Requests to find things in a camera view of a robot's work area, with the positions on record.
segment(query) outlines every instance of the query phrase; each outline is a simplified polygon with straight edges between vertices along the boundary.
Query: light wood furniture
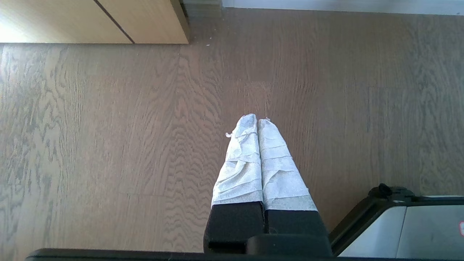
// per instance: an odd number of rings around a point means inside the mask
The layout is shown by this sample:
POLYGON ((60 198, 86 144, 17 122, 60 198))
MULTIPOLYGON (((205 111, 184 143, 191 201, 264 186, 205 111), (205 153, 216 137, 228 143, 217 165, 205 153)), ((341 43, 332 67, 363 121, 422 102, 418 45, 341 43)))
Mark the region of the light wood furniture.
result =
POLYGON ((179 0, 1 0, 3 43, 188 43, 179 0))

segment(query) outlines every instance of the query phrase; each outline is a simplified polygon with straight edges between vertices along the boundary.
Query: white paper wrapping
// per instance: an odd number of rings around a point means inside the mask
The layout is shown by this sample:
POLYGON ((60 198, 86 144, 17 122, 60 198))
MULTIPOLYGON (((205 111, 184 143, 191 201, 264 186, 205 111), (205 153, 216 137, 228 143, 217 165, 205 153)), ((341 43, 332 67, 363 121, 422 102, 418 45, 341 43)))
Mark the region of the white paper wrapping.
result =
POLYGON ((287 143, 270 120, 259 120, 258 140, 264 209, 317 211, 287 143))
POLYGON ((257 120, 243 116, 232 131, 226 161, 213 188, 215 204, 263 201, 257 120))

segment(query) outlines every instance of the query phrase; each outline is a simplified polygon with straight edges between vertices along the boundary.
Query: wooden cabinet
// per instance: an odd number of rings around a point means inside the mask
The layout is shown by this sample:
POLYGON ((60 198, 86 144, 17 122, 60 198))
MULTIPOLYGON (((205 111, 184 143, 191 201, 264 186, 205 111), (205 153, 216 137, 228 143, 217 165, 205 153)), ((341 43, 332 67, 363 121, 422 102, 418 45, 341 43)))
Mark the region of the wooden cabinet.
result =
POLYGON ((179 0, 1 0, 4 43, 188 43, 179 0))

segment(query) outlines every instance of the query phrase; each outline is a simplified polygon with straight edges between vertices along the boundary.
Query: wooden floor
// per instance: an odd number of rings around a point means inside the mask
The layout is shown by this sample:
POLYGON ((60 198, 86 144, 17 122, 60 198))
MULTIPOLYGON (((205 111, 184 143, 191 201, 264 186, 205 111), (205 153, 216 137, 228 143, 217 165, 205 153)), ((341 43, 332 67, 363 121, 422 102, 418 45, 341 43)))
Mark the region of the wooden floor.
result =
POLYGON ((379 182, 464 194, 464 17, 228 9, 190 45, 2 45, 0 259, 201 251, 236 121, 281 130, 328 227, 379 182))

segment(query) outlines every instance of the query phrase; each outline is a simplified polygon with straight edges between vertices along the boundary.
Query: white wall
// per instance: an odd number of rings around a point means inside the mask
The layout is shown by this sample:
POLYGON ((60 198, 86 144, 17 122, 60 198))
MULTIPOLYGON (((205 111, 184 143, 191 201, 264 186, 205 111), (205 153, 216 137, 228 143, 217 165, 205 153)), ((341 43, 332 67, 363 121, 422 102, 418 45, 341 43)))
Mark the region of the white wall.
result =
POLYGON ((224 7, 464 15, 464 0, 222 0, 224 7))

